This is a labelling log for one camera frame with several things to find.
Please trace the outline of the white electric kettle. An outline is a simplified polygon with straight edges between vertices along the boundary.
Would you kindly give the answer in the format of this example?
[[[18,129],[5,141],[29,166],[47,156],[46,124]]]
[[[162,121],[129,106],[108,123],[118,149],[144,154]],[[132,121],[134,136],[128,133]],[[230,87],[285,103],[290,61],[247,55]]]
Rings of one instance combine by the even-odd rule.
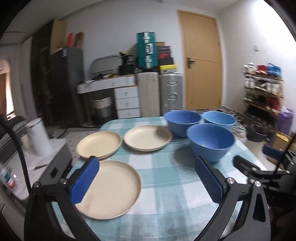
[[[28,122],[26,128],[32,147],[38,156],[48,156],[53,153],[53,148],[41,118]]]

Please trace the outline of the white drawer desk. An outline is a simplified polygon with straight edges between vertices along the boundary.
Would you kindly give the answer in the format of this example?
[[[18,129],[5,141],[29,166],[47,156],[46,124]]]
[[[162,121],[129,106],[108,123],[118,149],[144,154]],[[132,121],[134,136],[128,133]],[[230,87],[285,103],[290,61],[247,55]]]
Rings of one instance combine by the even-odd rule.
[[[140,104],[136,75],[123,75],[100,80],[90,80],[79,84],[79,94],[111,89],[114,92],[117,117],[139,118]]]

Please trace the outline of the light blue bowl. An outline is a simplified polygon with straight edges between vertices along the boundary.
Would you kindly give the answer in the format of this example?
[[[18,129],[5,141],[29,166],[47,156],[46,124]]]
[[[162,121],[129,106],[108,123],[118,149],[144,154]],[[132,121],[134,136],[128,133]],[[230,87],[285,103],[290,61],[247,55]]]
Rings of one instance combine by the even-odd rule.
[[[237,120],[235,117],[221,111],[206,111],[202,113],[202,118],[205,123],[219,125],[230,131],[237,124]]]

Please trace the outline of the purple plastic bag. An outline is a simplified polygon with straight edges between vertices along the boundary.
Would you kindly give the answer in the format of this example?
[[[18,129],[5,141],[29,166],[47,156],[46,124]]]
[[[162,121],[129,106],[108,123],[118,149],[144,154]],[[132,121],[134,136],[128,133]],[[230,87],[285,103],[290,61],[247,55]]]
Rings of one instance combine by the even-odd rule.
[[[293,116],[293,110],[283,106],[280,114],[278,115],[276,130],[284,133],[285,135],[289,135],[292,127]]]

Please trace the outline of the wooden door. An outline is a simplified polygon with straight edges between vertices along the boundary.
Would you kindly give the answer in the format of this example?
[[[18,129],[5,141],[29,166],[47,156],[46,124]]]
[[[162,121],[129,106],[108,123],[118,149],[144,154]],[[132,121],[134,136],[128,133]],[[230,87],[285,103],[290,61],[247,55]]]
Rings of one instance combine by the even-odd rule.
[[[214,17],[178,10],[181,24],[185,107],[217,109],[222,102],[222,55]]]

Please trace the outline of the stacked shoe boxes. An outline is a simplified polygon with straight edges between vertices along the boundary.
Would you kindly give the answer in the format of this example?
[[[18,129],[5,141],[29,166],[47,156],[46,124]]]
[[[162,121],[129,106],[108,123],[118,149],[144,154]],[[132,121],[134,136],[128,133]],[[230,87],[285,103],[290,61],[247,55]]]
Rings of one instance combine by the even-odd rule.
[[[176,73],[178,71],[178,68],[172,55],[171,46],[166,45],[165,42],[156,42],[156,47],[159,73]]]

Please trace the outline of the silver suitcase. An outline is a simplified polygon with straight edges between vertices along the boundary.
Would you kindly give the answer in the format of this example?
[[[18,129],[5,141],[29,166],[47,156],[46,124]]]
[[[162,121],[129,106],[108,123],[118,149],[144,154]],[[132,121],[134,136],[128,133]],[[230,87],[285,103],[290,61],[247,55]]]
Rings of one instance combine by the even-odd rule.
[[[183,78],[180,73],[166,73],[159,76],[161,113],[183,109]]]

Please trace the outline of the woven laundry basket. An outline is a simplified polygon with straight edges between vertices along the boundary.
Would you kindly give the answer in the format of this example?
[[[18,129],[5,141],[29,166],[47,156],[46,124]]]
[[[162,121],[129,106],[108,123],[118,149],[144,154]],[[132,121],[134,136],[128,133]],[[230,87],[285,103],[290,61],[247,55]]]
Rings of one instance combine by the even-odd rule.
[[[103,99],[96,99],[92,101],[93,108],[100,118],[107,118],[112,116],[112,99],[106,97]]]

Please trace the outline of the grey side cabinet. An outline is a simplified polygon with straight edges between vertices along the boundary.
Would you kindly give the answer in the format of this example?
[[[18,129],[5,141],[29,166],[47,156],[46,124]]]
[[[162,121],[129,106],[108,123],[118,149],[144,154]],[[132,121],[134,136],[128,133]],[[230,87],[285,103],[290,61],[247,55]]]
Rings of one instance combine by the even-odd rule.
[[[71,167],[72,155],[66,139],[52,139],[50,144],[53,152],[48,156],[37,156],[32,150],[24,153],[30,184],[37,181],[43,185],[55,184],[65,174],[67,168]],[[18,153],[14,153],[4,166],[8,167],[16,178],[16,189],[12,194],[18,200],[25,201],[29,197],[29,192]]]

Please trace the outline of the cardboard box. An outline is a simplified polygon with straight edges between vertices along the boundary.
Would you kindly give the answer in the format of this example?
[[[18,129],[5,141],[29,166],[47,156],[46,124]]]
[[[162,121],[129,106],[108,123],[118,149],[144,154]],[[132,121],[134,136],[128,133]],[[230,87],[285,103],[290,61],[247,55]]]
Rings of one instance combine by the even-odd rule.
[[[270,146],[277,150],[284,151],[291,139],[292,138],[290,136],[284,133],[276,132],[270,142]]]

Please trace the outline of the cream plate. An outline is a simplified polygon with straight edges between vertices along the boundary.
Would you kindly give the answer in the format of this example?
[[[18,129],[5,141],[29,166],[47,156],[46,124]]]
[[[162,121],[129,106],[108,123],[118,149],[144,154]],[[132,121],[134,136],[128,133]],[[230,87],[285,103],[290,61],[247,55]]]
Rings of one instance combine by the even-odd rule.
[[[75,207],[89,218],[117,218],[135,205],[141,190],[141,177],[132,166],[120,161],[101,161],[99,172]]]
[[[76,147],[77,154],[85,159],[95,156],[105,159],[113,155],[122,145],[122,137],[112,131],[102,131],[83,138]]]
[[[145,125],[128,130],[123,140],[136,151],[152,152],[162,149],[172,138],[172,133],[164,126]]]

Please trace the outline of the beige suitcase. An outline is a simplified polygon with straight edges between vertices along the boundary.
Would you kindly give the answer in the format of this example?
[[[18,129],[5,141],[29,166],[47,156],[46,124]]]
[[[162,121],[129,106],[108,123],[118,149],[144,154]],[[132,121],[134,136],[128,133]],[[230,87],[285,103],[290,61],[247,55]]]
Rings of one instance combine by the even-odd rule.
[[[159,74],[157,72],[138,73],[137,85],[141,116],[160,116]]]

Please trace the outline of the black bag on desk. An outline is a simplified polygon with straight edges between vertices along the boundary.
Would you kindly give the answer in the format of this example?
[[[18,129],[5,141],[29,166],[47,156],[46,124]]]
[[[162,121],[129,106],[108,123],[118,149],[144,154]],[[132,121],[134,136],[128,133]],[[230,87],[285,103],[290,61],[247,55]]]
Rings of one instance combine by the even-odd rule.
[[[128,52],[119,52],[121,65],[118,67],[119,75],[132,75],[135,70],[134,54]]]

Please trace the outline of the plastic bottle red label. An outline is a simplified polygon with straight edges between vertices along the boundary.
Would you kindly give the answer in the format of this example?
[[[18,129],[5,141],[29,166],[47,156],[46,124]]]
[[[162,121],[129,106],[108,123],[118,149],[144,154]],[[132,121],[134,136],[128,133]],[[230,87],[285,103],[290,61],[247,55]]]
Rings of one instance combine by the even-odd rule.
[[[16,193],[18,191],[18,186],[16,183],[16,178],[12,174],[12,168],[1,163],[0,170],[0,177],[2,183],[6,186],[8,190],[10,190],[13,193]]]

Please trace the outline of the teal suitcase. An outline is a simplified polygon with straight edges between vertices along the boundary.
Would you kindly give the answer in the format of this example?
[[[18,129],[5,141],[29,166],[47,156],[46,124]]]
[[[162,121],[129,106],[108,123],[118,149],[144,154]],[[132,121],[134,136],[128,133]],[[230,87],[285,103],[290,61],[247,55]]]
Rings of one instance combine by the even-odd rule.
[[[137,33],[137,59],[142,69],[153,69],[158,66],[158,53],[154,32]]]

